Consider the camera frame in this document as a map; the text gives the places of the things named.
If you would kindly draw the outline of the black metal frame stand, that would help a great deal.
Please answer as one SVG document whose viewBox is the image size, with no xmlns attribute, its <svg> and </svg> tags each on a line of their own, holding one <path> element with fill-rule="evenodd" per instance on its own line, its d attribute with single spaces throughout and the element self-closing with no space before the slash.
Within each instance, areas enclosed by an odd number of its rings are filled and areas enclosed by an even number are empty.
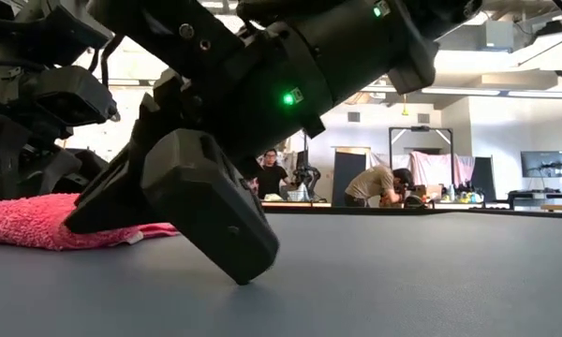
<svg viewBox="0 0 562 337">
<path fill-rule="evenodd" d="M 435 131 L 441 138 L 443 138 L 446 143 L 450 146 L 450 169 L 451 169 L 451 183 L 449 187 L 453 187 L 455 184 L 455 153 L 453 145 L 453 130 L 451 128 L 444 127 L 430 127 L 427 125 L 413 125 L 409 127 L 404 126 L 390 126 L 389 127 L 389 166 L 393 168 L 393 145 L 398 141 L 402 135 L 406 132 L 431 132 Z"/>
</svg>

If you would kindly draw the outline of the long ceiling light strip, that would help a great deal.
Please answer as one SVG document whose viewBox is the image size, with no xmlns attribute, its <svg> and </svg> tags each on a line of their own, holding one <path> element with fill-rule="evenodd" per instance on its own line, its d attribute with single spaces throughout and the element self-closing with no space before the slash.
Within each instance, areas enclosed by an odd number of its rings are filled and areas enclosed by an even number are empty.
<svg viewBox="0 0 562 337">
<path fill-rule="evenodd" d="M 498 96 L 512 98 L 562 99 L 562 92 L 487 88 L 428 87 L 414 91 L 422 95 Z"/>
</svg>

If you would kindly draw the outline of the grey-blue table mat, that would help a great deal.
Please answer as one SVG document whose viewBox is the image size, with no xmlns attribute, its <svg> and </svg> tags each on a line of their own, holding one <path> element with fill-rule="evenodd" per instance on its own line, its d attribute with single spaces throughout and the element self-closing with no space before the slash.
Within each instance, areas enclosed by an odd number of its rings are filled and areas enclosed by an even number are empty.
<svg viewBox="0 0 562 337">
<path fill-rule="evenodd" d="M 0 337 L 562 337 L 562 218 L 273 214 L 247 286 L 183 237 L 0 245 Z"/>
</svg>

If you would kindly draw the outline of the pink draped cloth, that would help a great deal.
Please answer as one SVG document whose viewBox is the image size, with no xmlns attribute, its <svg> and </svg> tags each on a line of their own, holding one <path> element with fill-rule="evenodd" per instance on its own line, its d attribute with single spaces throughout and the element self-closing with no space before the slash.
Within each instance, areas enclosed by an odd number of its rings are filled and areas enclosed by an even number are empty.
<svg viewBox="0 0 562 337">
<path fill-rule="evenodd" d="M 455 154 L 424 154 L 412 152 L 410 171 L 415 184 L 443 184 L 458 186 L 471 180 L 475 158 Z"/>
</svg>

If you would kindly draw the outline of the black background table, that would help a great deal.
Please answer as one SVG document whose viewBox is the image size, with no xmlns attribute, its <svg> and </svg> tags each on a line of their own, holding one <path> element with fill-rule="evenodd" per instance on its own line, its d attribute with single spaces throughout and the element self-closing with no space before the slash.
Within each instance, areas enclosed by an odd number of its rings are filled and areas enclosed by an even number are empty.
<svg viewBox="0 0 562 337">
<path fill-rule="evenodd" d="M 517 208 L 539 209 L 543 205 L 562 205 L 562 192 L 544 190 L 510 191 L 507 203 L 511 210 Z"/>
</svg>

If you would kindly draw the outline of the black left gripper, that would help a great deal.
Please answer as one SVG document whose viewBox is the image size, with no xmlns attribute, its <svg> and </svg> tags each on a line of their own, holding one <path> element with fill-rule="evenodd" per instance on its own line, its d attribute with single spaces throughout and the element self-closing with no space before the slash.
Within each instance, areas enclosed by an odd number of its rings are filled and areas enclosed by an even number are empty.
<svg viewBox="0 0 562 337">
<path fill-rule="evenodd" d="M 30 81 L 41 72 L 0 65 L 0 200 L 47 195 L 65 176 L 65 190 L 81 192 L 108 165 L 89 149 L 55 144 L 72 126 L 34 103 Z"/>
</svg>

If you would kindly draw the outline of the white basket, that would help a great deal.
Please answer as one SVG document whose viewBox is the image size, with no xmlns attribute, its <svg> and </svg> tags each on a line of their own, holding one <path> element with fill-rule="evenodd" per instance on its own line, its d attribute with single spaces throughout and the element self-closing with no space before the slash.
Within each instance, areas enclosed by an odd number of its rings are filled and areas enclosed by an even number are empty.
<svg viewBox="0 0 562 337">
<path fill-rule="evenodd" d="M 295 189 L 288 190 L 288 200 L 292 202 L 309 202 L 310 196 L 305 184 L 300 184 Z"/>
</svg>

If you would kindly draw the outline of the person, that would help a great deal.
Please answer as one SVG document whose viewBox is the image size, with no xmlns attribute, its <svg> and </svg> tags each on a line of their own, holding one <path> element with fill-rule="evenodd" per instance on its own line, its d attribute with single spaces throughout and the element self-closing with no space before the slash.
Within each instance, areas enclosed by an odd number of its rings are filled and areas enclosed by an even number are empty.
<svg viewBox="0 0 562 337">
<path fill-rule="evenodd" d="M 393 207 L 404 200 L 406 190 L 412 185 L 413 175 L 409 169 L 376 165 L 361 172 L 349 183 L 344 194 L 345 204 L 367 208 L 369 199 L 378 196 L 381 207 Z"/>
<path fill-rule="evenodd" d="M 267 195 L 280 195 L 280 184 L 291 184 L 284 168 L 277 163 L 277 151 L 268 150 L 263 156 L 263 165 L 257 175 L 258 194 L 260 199 Z"/>
</svg>

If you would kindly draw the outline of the pink towel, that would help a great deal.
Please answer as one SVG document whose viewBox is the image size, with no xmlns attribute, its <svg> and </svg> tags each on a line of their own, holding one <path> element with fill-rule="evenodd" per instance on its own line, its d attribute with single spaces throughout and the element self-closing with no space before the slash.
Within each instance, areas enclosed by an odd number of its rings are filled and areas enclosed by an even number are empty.
<svg viewBox="0 0 562 337">
<path fill-rule="evenodd" d="M 64 224 L 74 210 L 76 194 L 49 194 L 0 200 L 0 243 L 51 251 L 70 251 L 134 244 L 174 237 L 180 232 L 165 223 L 76 234 Z"/>
</svg>

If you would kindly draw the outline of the dark blue panel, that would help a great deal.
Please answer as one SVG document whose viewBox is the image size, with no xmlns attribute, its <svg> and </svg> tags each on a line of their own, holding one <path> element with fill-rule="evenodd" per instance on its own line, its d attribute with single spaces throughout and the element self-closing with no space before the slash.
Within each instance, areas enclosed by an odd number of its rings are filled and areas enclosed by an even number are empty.
<svg viewBox="0 0 562 337">
<path fill-rule="evenodd" d="M 333 207 L 344 207 L 344 194 L 350 182 L 366 170 L 365 154 L 336 152 L 333 167 Z"/>
</svg>

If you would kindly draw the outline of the black metal table frame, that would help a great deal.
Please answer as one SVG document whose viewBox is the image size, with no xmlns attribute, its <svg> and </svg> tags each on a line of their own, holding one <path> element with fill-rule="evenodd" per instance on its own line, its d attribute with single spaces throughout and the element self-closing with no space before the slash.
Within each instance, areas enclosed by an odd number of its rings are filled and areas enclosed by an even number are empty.
<svg viewBox="0 0 562 337">
<path fill-rule="evenodd" d="M 318 215 L 387 215 L 387 216 L 419 216 L 419 215 L 435 215 L 451 212 L 462 212 L 470 214 L 489 214 L 489 215 L 505 215 L 505 216 L 524 216 L 539 218 L 555 218 L 562 219 L 562 213 L 558 212 L 516 212 L 511 210 L 493 210 L 493 209 L 378 209 L 378 208 L 316 208 L 316 207 L 274 207 L 263 206 L 265 213 L 286 213 L 286 214 L 318 214 Z"/>
</svg>

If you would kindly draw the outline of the black computer monitor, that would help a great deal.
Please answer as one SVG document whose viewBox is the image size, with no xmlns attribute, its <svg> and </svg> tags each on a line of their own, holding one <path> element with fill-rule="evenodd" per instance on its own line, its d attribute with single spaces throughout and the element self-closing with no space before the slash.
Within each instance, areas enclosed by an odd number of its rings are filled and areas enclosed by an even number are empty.
<svg viewBox="0 0 562 337">
<path fill-rule="evenodd" d="M 561 178 L 562 151 L 521 152 L 521 167 L 524 178 Z"/>
</svg>

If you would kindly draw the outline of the black upright panel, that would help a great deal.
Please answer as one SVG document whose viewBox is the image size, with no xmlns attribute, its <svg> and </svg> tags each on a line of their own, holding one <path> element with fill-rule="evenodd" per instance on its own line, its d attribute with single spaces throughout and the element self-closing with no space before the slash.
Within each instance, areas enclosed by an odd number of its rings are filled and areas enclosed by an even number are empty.
<svg viewBox="0 0 562 337">
<path fill-rule="evenodd" d="M 475 157 L 471 183 L 481 190 L 484 200 L 487 202 L 495 200 L 495 179 L 492 157 Z"/>
</svg>

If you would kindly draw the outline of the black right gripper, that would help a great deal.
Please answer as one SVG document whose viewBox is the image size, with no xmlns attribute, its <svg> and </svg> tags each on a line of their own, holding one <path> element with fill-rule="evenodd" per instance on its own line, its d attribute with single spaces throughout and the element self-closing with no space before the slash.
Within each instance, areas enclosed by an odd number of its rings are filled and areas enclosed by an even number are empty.
<svg viewBox="0 0 562 337">
<path fill-rule="evenodd" d="M 210 134 L 171 128 L 148 150 L 140 188 L 150 207 L 174 225 L 236 284 L 275 262 L 279 240 L 260 203 Z M 143 220 L 138 166 L 126 146 L 75 200 L 65 220 L 78 234 L 132 227 Z"/>
</svg>

